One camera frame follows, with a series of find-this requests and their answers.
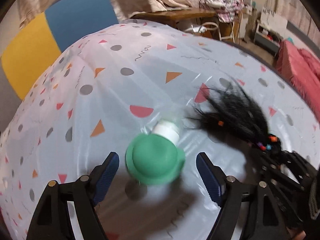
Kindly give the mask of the black beaded hair braid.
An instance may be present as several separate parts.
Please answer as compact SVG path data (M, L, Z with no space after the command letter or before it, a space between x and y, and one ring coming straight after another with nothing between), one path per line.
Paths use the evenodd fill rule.
M209 109L195 106L188 116L197 128L212 135L228 135L264 152L281 151L281 140L270 133L260 105L238 83L225 89L210 87L202 95Z

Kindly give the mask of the patterned plastic tablecloth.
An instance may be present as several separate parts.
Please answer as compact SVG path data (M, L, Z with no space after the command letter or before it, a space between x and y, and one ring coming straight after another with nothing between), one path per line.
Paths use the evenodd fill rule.
M319 124L276 73L228 44L167 25L127 21L86 36L55 57L32 82L1 131L1 212L13 239L26 239L50 180L72 182L111 152L119 169L97 207L112 239L205 239L219 213L196 169L205 152L227 175L253 183L248 146L195 129L188 116L208 110L203 97L238 83L265 114L283 148L319 166ZM137 135L163 119L182 127L186 159L180 178L144 186L126 170Z

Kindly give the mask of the pink quilted blanket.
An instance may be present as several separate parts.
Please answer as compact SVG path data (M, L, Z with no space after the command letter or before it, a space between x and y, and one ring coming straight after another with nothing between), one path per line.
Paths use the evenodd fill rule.
M283 40L275 68L291 82L319 120L319 60L308 50Z

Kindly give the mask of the grey yellow blue chair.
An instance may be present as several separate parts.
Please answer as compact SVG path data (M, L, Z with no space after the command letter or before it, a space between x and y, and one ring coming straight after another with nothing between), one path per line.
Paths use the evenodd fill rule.
M1 129L62 52L77 40L117 23L110 0L60 0L37 15L1 55Z

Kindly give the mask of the wooden side table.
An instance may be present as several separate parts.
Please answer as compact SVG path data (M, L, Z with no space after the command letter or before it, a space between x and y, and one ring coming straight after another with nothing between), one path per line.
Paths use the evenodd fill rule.
M186 34L203 36L219 41L235 42L235 23L222 23L214 10L185 8L158 12L140 12L131 19L152 21L171 26Z

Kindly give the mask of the low shelf unit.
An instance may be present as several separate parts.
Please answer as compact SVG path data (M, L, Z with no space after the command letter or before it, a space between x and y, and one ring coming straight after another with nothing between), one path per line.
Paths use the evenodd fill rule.
M277 55L287 30L287 19L263 8L254 33L253 43Z

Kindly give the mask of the plaid clothes pile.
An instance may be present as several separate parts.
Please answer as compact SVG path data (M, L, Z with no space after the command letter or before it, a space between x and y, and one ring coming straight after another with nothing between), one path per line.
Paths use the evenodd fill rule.
M202 9L214 10L222 23L234 21L236 13L245 7L243 0L199 0Z

